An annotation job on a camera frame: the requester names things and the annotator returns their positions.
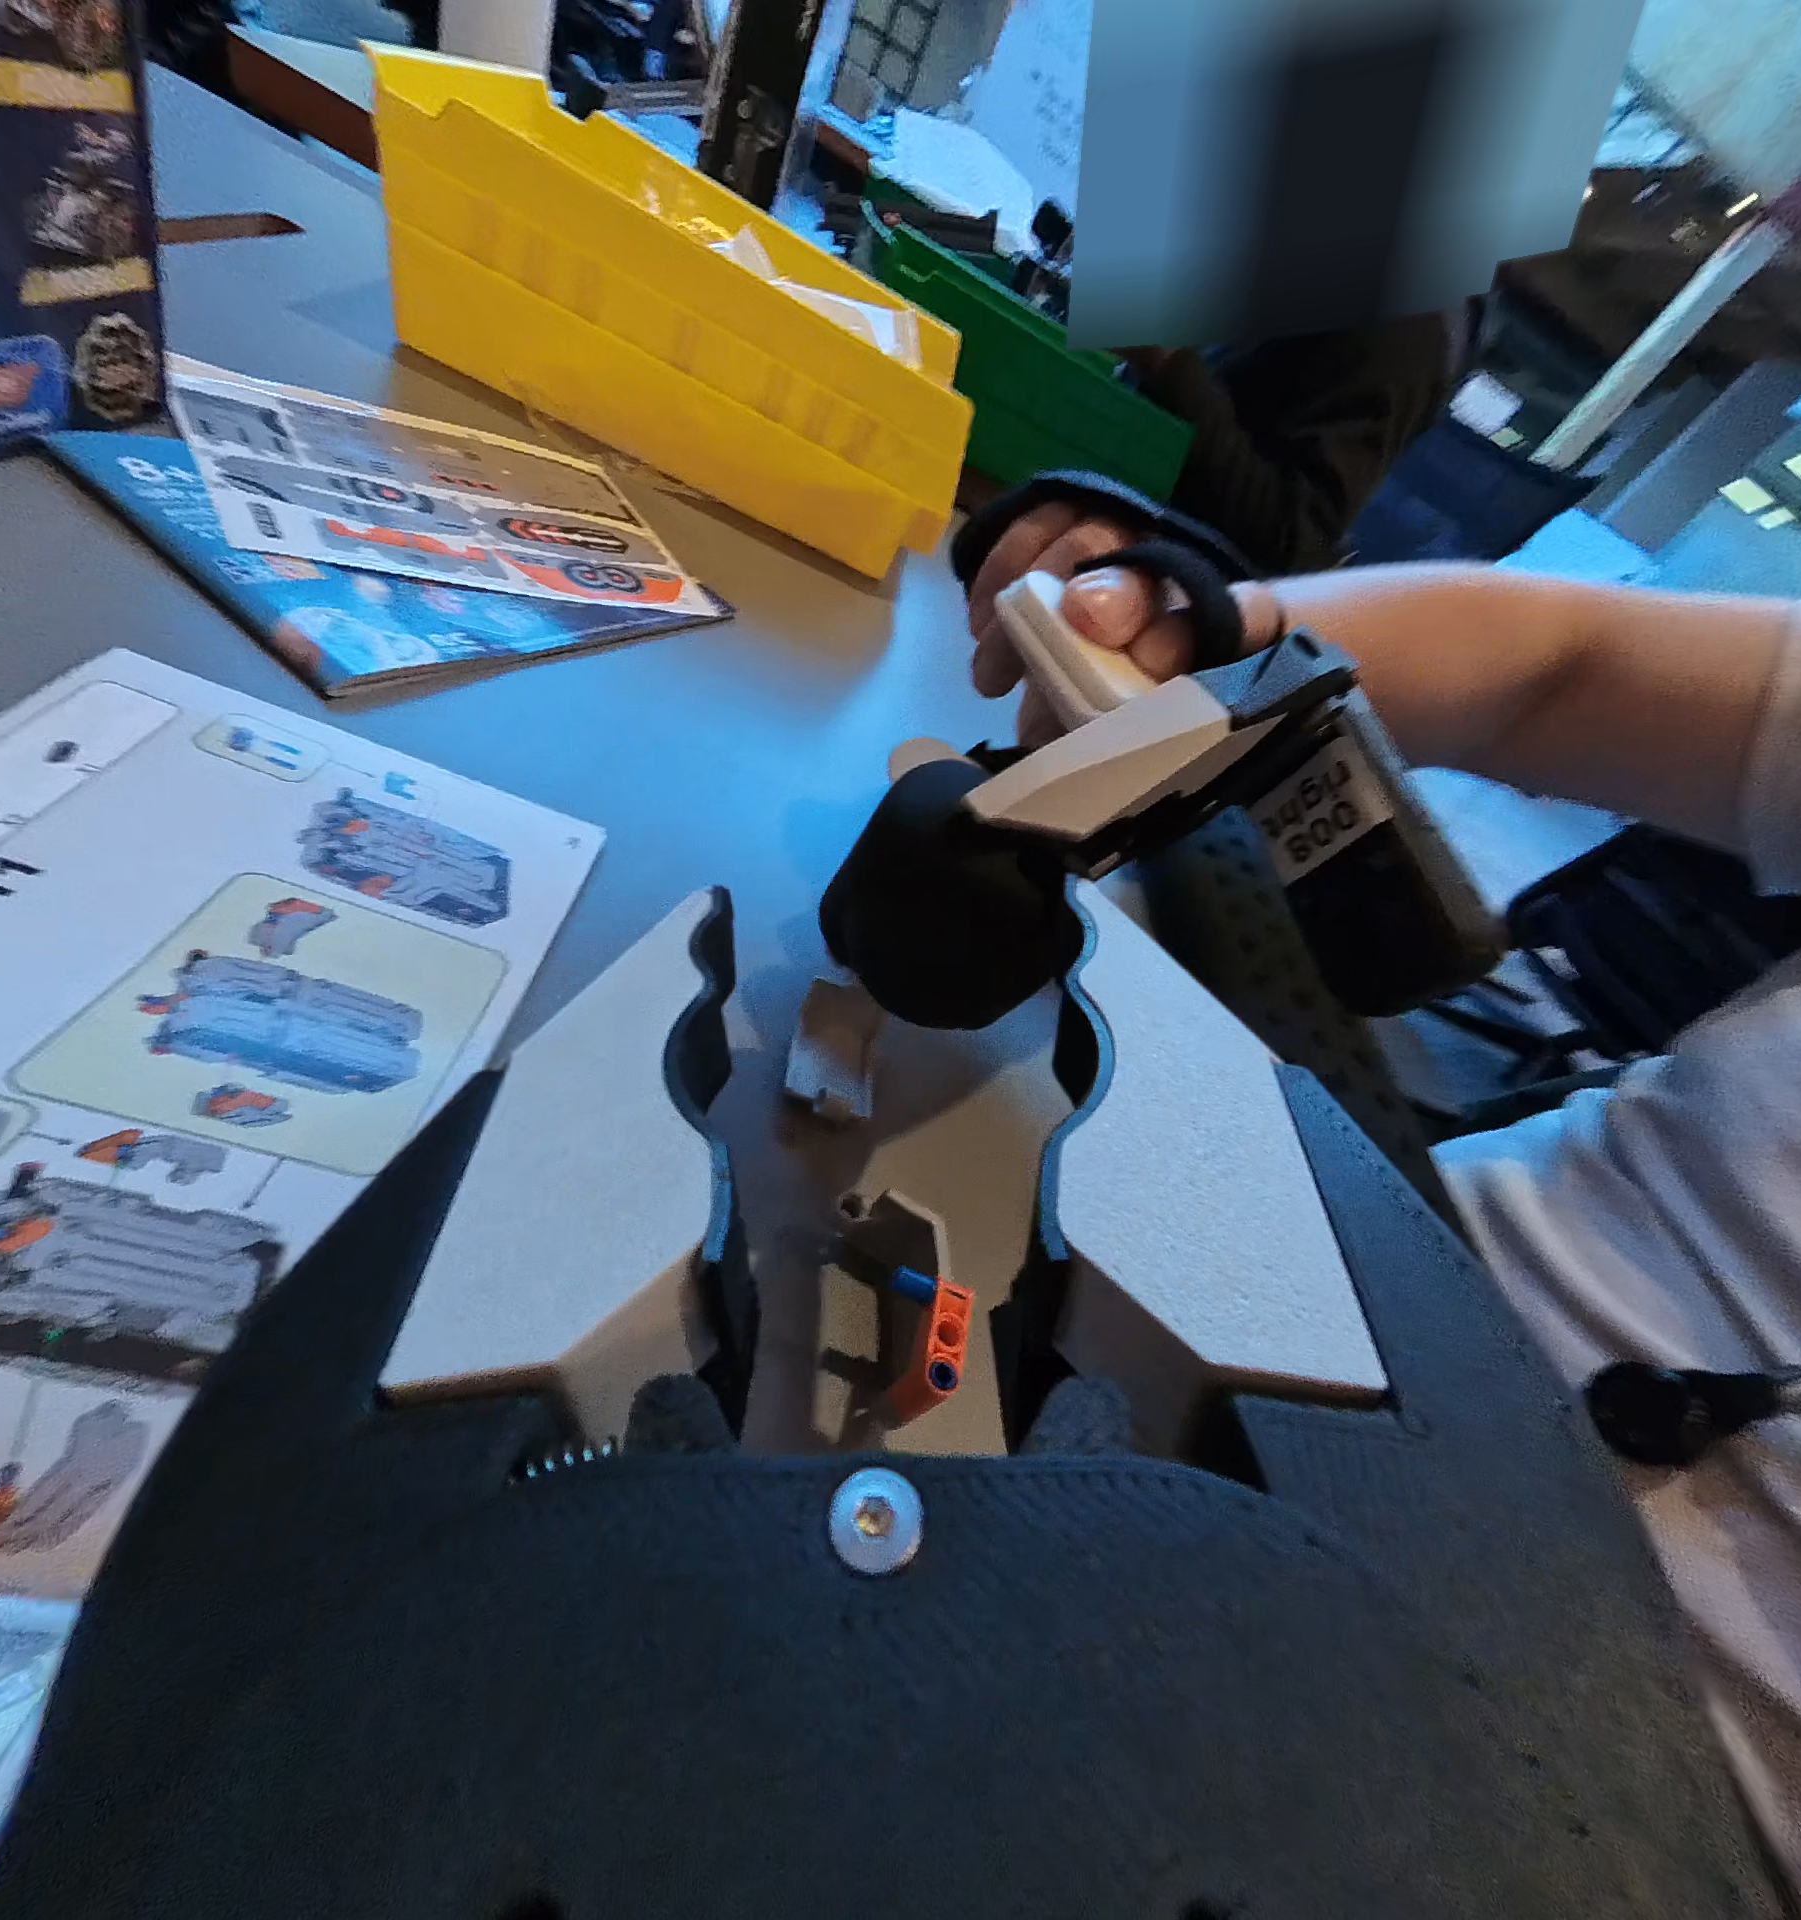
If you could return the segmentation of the sticker sheet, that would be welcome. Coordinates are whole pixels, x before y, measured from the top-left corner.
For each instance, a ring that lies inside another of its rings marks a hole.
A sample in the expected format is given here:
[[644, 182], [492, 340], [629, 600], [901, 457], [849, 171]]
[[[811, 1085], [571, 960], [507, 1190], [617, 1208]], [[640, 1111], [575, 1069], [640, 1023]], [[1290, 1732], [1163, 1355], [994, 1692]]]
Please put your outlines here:
[[166, 358], [226, 544], [547, 604], [725, 625], [629, 494], [563, 451]]

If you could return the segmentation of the blue booklet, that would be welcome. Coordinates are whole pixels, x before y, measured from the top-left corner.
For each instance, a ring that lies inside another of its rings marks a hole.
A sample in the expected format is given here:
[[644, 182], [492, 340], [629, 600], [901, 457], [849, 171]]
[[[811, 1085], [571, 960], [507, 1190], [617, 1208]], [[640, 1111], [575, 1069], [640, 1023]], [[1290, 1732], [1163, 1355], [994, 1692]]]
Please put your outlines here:
[[240, 625], [317, 697], [501, 678], [535, 659], [617, 652], [680, 631], [716, 631], [741, 604], [707, 583], [683, 604], [640, 600], [521, 600], [477, 583], [418, 583], [340, 565], [226, 544], [185, 437], [44, 430], [44, 457], [166, 557], [226, 625]]

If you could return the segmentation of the person's right hand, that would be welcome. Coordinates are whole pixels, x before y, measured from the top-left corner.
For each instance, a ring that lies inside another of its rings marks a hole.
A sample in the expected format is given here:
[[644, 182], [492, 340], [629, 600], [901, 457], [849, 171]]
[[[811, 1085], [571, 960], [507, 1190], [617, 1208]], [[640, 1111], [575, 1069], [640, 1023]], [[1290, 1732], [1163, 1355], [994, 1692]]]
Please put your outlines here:
[[994, 590], [1034, 572], [1048, 572], [1063, 583], [1063, 625], [1085, 642], [1126, 652], [1148, 682], [1199, 669], [1191, 614], [1177, 604], [1177, 590], [1109, 565], [1109, 557], [1139, 544], [1148, 527], [1101, 514], [1078, 494], [1034, 504], [1022, 514], [974, 514], [974, 527], [994, 533], [981, 544], [981, 565], [957, 572], [963, 625], [974, 625], [974, 689], [981, 697], [1022, 689], [1022, 747], [1028, 751], [1063, 740], [1060, 706], [1028, 682], [1028, 659], [994, 614]]

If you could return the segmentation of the yellow plastic bin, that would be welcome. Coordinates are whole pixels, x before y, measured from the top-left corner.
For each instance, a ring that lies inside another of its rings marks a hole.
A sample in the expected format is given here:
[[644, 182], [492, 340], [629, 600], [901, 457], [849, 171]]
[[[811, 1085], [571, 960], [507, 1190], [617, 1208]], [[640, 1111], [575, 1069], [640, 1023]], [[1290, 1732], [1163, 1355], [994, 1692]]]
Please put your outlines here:
[[[408, 49], [366, 62], [402, 346], [861, 577], [936, 557], [974, 437], [940, 317], [911, 305], [928, 372], [805, 314], [745, 340], [716, 317], [725, 261], [680, 221], [771, 210], [606, 118], [563, 118], [521, 67]], [[811, 273], [901, 305], [843, 261]]]

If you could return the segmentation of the person's right forearm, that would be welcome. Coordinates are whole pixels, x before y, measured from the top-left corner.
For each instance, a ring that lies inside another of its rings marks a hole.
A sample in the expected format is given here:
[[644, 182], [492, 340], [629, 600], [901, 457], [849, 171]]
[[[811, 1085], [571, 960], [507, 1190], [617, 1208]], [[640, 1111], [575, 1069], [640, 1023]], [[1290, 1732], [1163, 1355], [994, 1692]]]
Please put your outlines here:
[[1785, 600], [1389, 565], [1237, 583], [1250, 640], [1327, 640], [1417, 768], [1746, 847]]

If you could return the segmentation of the grey bracket with orange connector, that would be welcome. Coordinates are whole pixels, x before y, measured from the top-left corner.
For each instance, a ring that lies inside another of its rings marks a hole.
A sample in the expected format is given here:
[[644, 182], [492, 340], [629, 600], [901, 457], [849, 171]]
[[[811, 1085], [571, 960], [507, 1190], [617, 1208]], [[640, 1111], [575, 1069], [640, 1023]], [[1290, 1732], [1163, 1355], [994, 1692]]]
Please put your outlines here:
[[834, 1201], [843, 1344], [820, 1373], [843, 1380], [843, 1434], [899, 1434], [957, 1394], [974, 1288], [949, 1272], [949, 1232], [901, 1190]]

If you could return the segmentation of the green plastic bin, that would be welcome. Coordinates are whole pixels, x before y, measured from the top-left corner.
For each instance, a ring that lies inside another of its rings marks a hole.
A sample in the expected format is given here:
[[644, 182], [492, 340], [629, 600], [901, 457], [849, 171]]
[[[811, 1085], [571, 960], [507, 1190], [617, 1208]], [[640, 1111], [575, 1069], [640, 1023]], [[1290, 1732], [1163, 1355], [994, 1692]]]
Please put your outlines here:
[[1172, 504], [1191, 429], [1159, 408], [1109, 346], [1063, 340], [1060, 269], [994, 252], [994, 210], [940, 210], [865, 173], [865, 269], [957, 334], [981, 482], [1101, 470]]

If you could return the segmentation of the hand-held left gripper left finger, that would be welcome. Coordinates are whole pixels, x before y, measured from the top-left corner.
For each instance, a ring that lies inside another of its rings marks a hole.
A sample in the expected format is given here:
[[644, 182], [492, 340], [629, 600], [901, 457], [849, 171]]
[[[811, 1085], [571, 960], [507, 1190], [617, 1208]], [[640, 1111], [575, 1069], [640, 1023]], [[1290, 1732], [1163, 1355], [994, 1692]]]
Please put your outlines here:
[[691, 887], [507, 1047], [383, 1394], [554, 1394], [586, 1442], [621, 1442], [640, 1390], [683, 1373], [745, 1434], [763, 1288], [716, 1136], [733, 992], [733, 887]]

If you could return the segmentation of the tall black box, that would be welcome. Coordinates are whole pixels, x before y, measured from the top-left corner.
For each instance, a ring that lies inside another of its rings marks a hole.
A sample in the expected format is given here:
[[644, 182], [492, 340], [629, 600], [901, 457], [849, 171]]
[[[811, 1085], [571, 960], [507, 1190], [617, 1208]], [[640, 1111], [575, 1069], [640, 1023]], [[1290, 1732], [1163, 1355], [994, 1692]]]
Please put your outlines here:
[[811, 126], [805, 82], [825, 0], [725, 0], [707, 16], [696, 173], [772, 210], [792, 153]]

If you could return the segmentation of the grey desk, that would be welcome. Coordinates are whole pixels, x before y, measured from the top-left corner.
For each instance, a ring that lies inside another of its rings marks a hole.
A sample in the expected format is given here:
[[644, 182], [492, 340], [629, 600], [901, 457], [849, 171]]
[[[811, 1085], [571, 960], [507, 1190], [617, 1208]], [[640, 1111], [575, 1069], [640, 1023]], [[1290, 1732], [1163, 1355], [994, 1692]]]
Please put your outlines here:
[[[174, 346], [263, 372], [418, 419], [535, 429], [472, 383], [393, 346], [385, 317], [385, 221], [383, 189], [250, 121], [240, 105], [146, 67], [155, 95], [155, 204], [166, 221], [279, 210], [293, 234], [166, 247], [166, 334]], [[0, 457], [0, 723], [55, 678], [97, 652], [135, 652], [240, 706], [293, 716], [288, 740], [331, 723], [366, 768], [425, 758], [455, 782], [521, 798], [541, 813], [602, 826], [602, 857], [541, 973], [507, 983], [507, 1032], [487, 1032], [472, 1062], [492, 1062], [541, 1032], [586, 983], [602, 983], [660, 914], [725, 881], [741, 906], [741, 1081], [716, 1098], [716, 1131], [741, 1161], [745, 1243], [763, 1282], [763, 1373], [745, 1404], [751, 1453], [820, 1453], [811, 1428], [811, 1336], [820, 1336], [820, 1232], [834, 1188], [877, 1156], [911, 1201], [928, 1188], [949, 1208], [949, 1241], [1014, 1249], [1034, 1190], [1034, 1131], [1060, 1097], [985, 1097], [994, 1062], [1034, 1047], [1034, 1021], [985, 1038], [920, 1038], [884, 1062], [884, 1114], [825, 1131], [781, 1098], [781, 1047], [820, 966], [811, 906], [849, 833], [865, 826], [889, 747], [901, 740], [994, 740], [963, 682], [963, 604], [936, 565], [899, 565], [889, 583], [849, 583], [834, 565], [691, 511], [644, 482], [621, 494], [660, 536], [741, 600], [741, 625], [696, 640], [644, 640], [591, 659], [541, 659], [507, 678], [446, 678], [418, 697], [357, 689], [317, 706], [240, 625], [226, 625], [185, 572], [166, 572], [95, 484], [55, 457]], [[185, 1390], [86, 1380], [65, 1369], [0, 1369], [0, 1463], [19, 1499], [44, 1480], [65, 1428], [124, 1394], [146, 1428], [135, 1463], [108, 1442], [108, 1503], [62, 1545], [0, 1545], [0, 1596], [86, 1596], [135, 1480], [155, 1475]]]

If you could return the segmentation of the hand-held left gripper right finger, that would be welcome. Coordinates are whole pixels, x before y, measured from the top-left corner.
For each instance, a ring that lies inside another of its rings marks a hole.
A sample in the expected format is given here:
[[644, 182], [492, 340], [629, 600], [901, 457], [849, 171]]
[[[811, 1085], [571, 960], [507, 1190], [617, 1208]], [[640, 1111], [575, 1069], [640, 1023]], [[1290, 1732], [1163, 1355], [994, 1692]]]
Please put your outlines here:
[[1228, 1394], [1387, 1409], [1389, 1373], [1277, 1055], [1097, 881], [1063, 906], [1063, 1114], [994, 1304], [1014, 1453], [1063, 1373], [1109, 1380], [1139, 1453], [1199, 1453]]

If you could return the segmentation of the robot kit box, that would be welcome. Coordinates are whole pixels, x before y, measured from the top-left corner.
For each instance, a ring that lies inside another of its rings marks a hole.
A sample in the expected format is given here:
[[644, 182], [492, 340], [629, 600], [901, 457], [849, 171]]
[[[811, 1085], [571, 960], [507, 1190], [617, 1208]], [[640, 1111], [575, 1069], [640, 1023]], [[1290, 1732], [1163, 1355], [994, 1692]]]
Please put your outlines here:
[[0, 0], [0, 457], [166, 419], [146, 49], [124, 0]]

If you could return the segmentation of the white water bottle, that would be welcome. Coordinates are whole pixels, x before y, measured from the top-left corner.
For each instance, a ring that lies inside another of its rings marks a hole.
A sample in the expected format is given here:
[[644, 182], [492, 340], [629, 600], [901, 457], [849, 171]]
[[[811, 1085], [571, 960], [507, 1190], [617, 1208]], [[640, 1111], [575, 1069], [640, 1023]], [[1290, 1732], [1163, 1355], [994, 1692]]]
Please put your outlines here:
[[554, 0], [441, 0], [433, 49], [519, 74], [554, 67]]

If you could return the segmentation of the plain grey bracket brick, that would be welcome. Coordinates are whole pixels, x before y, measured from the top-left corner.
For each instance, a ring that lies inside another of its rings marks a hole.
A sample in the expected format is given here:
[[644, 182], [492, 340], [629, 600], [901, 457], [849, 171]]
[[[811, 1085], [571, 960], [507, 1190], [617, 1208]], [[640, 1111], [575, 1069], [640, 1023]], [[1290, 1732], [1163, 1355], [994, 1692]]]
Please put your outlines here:
[[884, 1005], [861, 983], [811, 983], [799, 1005], [781, 1097], [820, 1123], [877, 1114]]

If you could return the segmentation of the white plastic bag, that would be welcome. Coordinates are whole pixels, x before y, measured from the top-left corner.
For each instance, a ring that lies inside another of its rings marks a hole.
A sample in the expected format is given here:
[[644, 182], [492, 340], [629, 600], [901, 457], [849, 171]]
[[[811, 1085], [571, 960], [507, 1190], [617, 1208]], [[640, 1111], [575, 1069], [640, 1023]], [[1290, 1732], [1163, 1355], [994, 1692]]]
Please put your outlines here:
[[772, 326], [792, 326], [792, 314], [805, 314], [884, 346], [889, 367], [928, 372], [928, 334], [911, 305], [877, 305], [865, 288], [811, 273], [811, 261], [825, 261], [825, 234], [781, 231], [781, 221], [745, 221], [745, 231], [680, 221], [680, 234], [725, 261], [716, 317], [733, 334], [771, 340]]

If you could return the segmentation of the open instruction booklet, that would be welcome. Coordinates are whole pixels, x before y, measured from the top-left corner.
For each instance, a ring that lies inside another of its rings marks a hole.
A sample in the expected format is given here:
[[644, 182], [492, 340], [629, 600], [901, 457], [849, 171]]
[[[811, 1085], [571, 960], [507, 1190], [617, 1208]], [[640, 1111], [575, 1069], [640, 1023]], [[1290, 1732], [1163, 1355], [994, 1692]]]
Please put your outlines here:
[[602, 826], [97, 652], [0, 716], [0, 1602], [492, 1062]]

